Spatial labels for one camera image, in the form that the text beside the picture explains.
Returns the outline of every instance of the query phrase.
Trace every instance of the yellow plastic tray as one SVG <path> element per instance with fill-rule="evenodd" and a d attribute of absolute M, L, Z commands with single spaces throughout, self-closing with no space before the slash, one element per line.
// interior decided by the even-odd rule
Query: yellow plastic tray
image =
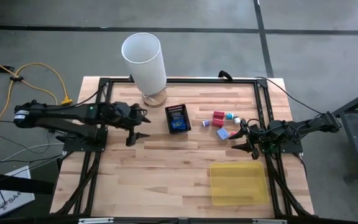
<path fill-rule="evenodd" d="M 215 163 L 209 167 L 214 205 L 255 205 L 269 202 L 261 162 Z"/>

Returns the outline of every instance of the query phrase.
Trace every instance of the blue box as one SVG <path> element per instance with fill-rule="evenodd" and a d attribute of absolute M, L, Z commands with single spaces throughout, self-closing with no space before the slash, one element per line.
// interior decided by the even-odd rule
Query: blue box
<path fill-rule="evenodd" d="M 216 134 L 218 135 L 219 139 L 221 139 L 221 140 L 225 140 L 229 137 L 229 133 L 224 128 L 217 130 Z"/>

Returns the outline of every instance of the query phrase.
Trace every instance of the red cube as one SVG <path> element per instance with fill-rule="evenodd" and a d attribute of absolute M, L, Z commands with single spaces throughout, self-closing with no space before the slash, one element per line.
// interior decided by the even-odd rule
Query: red cube
<path fill-rule="evenodd" d="M 223 122 L 222 119 L 216 119 L 216 118 L 214 118 L 213 121 L 212 121 L 212 126 L 221 128 L 221 127 L 223 127 L 223 123 L 224 123 L 224 122 Z"/>
<path fill-rule="evenodd" d="M 224 112 L 222 112 L 222 111 L 214 111 L 214 118 L 216 118 L 216 119 L 224 119 Z"/>

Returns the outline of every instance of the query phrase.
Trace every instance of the wooden disc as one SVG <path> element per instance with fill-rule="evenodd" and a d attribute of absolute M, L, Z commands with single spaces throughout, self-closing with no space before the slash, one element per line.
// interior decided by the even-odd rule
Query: wooden disc
<path fill-rule="evenodd" d="M 167 91 L 165 89 L 161 90 L 159 93 L 152 96 L 142 95 L 144 103 L 151 107 L 156 108 L 162 106 L 167 100 Z"/>

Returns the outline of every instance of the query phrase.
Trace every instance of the white paper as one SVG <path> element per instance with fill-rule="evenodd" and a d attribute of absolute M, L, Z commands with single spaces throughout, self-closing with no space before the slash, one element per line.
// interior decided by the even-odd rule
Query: white paper
<path fill-rule="evenodd" d="M 30 170 L 28 168 L 29 166 L 25 166 L 20 169 L 9 172 L 5 175 L 16 174 L 22 170 L 27 169 L 26 171 L 16 174 L 15 177 L 31 179 Z M 0 208 L 1 208 L 0 216 L 35 200 L 35 196 L 33 193 L 22 193 L 22 192 L 15 192 L 11 190 L 2 190 L 1 193 L 4 196 L 6 204 L 3 208 L 1 208 L 4 205 L 4 200 L 2 199 L 0 194 Z"/>

